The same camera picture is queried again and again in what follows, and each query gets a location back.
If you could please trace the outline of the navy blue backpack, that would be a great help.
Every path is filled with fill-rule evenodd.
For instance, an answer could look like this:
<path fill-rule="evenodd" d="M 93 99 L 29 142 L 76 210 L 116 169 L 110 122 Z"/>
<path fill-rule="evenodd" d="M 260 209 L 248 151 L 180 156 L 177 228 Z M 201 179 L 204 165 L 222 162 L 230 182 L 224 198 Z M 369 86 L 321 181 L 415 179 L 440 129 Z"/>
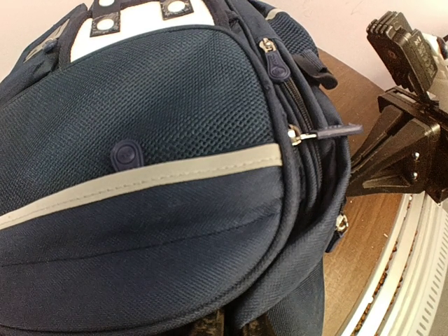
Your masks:
<path fill-rule="evenodd" d="M 95 1 L 1 82 L 1 334 L 320 335 L 348 137 L 261 1 Z"/>

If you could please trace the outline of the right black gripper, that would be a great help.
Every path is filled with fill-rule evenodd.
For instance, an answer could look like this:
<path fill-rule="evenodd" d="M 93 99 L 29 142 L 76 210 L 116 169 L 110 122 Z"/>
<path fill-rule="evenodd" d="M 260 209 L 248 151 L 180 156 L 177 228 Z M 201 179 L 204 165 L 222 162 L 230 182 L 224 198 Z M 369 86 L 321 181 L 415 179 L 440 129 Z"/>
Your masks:
<path fill-rule="evenodd" d="M 447 200 L 447 112 L 394 88 L 378 98 L 380 116 L 352 157 L 348 197 L 420 193 Z"/>

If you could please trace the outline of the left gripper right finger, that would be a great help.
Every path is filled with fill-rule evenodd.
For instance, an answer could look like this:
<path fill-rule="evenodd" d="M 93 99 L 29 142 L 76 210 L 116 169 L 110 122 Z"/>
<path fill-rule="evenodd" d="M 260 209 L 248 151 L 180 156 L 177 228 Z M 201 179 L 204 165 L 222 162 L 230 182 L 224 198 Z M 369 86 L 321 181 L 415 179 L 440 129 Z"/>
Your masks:
<path fill-rule="evenodd" d="M 247 323 L 241 329 L 242 336 L 269 336 L 270 321 L 266 314 L 259 316 L 257 319 Z"/>

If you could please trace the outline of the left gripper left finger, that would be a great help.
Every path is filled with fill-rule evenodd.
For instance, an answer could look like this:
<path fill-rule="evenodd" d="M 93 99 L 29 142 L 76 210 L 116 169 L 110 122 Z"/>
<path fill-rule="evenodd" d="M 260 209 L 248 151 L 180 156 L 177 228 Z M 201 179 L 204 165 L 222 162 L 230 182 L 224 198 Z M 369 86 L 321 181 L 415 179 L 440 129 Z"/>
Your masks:
<path fill-rule="evenodd" d="M 225 310 L 221 307 L 213 313 L 204 316 L 188 326 L 185 335 L 188 336 L 224 336 Z"/>

